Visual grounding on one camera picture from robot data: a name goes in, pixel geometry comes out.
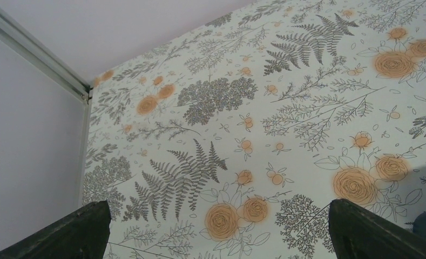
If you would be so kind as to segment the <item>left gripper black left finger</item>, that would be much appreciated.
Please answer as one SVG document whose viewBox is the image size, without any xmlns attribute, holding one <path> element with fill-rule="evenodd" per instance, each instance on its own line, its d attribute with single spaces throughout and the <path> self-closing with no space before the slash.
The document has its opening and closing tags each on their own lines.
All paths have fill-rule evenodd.
<svg viewBox="0 0 426 259">
<path fill-rule="evenodd" d="M 0 258 L 103 258 L 110 223 L 108 202 L 90 202 L 1 250 Z"/>
</svg>

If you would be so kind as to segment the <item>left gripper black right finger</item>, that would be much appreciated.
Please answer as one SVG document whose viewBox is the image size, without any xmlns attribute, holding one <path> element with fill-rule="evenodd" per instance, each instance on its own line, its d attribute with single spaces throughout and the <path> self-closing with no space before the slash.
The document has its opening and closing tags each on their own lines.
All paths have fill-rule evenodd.
<svg viewBox="0 0 426 259">
<path fill-rule="evenodd" d="M 426 239 L 346 199 L 330 203 L 328 231 L 337 258 L 426 258 Z"/>
</svg>

